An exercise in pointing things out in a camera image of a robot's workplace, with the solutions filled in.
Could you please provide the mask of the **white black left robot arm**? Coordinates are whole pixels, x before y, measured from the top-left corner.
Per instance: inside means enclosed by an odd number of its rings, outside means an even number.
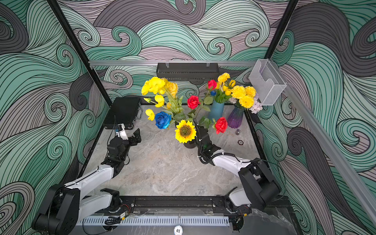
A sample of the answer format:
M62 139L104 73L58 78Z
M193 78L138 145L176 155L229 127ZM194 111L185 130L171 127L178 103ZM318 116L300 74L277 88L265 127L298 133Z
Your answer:
M124 140L114 137L104 161L88 174L65 184L51 186L32 221L32 229L49 235L68 235L78 222L102 209L120 209L119 192L102 189L88 194L101 184L116 177L128 157L129 150L142 141L140 130Z

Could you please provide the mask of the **purple glass vase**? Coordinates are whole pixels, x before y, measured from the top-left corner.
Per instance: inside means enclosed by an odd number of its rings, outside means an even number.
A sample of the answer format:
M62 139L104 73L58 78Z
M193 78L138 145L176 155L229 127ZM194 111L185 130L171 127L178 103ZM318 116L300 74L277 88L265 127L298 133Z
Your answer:
M228 126L236 129L242 124L244 110L238 107L234 107L229 117L227 118Z

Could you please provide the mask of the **black hanging tray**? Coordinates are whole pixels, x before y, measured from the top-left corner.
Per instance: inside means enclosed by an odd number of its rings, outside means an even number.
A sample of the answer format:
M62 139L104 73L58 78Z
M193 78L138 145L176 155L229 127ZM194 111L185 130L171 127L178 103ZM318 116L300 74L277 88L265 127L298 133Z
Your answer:
M217 79L219 67L217 63L159 63L157 77L168 81L209 81Z

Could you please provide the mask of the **black cylindrical vase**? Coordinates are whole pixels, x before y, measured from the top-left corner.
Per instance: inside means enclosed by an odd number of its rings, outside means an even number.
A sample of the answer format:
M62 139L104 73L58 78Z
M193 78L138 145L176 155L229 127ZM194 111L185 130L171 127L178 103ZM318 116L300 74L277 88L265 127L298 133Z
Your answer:
M186 143L184 143L184 147L188 148L188 149L193 149L193 148L196 148L196 139L193 139L191 141L188 141Z

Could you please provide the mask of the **clear acrylic wall box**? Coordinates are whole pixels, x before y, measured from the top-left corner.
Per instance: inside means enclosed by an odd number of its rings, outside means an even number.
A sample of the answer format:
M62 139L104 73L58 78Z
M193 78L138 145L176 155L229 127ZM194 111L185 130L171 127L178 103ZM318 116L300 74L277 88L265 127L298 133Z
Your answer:
M269 59L257 60L249 80L263 106L273 106L287 86L278 65Z

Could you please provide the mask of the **red rose stem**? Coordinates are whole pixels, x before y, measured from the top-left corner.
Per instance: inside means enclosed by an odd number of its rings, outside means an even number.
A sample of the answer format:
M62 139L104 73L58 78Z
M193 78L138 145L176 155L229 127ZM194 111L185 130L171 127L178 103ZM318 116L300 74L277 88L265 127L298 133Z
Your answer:
M204 98L201 99L198 96L190 96L187 101L187 106L191 109L189 117L197 120L199 125L205 128L212 127L217 134L222 134L225 133L228 128L228 122L223 114L222 117L217 121L215 121L214 119L208 119L213 101L214 99L211 96L208 86Z

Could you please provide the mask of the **teal ceramic vase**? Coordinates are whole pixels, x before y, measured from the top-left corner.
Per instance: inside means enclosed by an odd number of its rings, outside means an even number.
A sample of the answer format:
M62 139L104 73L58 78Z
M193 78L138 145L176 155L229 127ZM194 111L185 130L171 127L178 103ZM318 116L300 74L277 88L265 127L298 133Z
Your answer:
M208 119L209 120L214 119L215 121L220 119L222 117L222 114L223 114L224 105L225 105L225 103L217 103L214 100L212 105L211 105L211 108L210 108L211 111L209 112Z

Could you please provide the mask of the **yellow sunflower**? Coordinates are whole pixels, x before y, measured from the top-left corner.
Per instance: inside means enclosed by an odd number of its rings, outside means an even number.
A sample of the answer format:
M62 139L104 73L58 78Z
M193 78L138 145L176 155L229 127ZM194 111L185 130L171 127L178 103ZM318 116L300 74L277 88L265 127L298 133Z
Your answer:
M197 131L193 120L181 120L175 123L175 139L181 143L185 144L193 141L196 137Z

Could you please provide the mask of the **yellow flower bunch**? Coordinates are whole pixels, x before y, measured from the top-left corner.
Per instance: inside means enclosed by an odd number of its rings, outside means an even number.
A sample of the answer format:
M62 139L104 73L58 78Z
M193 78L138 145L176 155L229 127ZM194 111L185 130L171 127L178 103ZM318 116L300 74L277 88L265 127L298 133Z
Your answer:
M166 78L152 77L142 87L144 100L156 108L163 108L176 122L186 118L183 108L183 96L178 97L178 84Z

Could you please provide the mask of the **yellow carnation bouquet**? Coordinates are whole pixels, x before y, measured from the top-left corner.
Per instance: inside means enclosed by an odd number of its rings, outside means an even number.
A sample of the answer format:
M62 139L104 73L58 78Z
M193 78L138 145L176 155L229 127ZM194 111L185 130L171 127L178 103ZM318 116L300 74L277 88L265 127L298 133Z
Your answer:
M249 110L253 114L257 114L263 109L259 100L259 94L253 86L234 86L231 90L229 102L237 108Z

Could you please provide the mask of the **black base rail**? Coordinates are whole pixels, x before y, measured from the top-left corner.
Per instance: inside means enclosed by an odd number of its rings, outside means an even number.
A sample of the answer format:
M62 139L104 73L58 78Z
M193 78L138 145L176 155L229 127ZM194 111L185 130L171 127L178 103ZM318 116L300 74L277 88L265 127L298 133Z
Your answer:
M241 215L251 213L251 205L235 206L225 196L121 196L120 201L133 213L162 210L199 210L204 213Z

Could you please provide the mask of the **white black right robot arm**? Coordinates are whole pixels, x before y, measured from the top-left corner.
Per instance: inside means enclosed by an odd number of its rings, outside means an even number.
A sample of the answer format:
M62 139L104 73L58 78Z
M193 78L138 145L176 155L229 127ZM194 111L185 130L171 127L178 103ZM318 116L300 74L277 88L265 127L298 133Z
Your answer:
M197 130L195 142L201 163L221 167L239 177L242 187L235 187L224 196L224 205L231 213L240 212L242 208L263 210L282 191L262 159L243 159L224 151L212 143L204 127Z

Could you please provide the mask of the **black ribbed hard case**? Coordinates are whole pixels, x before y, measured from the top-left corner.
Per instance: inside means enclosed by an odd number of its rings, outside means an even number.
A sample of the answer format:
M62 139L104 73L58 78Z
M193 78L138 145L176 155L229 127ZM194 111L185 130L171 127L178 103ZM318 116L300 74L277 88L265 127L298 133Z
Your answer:
M103 122L103 126L105 129L113 129L117 125L124 124L124 129L131 130L136 120L141 118L141 111L140 97L115 98Z

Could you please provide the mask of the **yellow tulip bouquet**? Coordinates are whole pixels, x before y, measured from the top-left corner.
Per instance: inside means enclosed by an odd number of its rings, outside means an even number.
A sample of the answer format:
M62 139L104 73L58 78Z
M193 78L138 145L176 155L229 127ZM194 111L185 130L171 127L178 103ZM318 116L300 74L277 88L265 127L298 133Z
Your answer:
M208 82L208 89L216 103L226 103L232 98L232 88L236 81L230 79L229 73L223 73L217 80Z

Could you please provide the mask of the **blue rose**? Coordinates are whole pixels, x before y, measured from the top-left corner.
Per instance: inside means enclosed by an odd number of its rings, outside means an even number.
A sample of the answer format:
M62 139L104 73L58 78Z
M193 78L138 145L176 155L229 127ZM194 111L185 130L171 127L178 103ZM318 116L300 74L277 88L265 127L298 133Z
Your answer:
M167 129L170 126L172 117L166 112L160 112L155 115L156 126L159 129Z

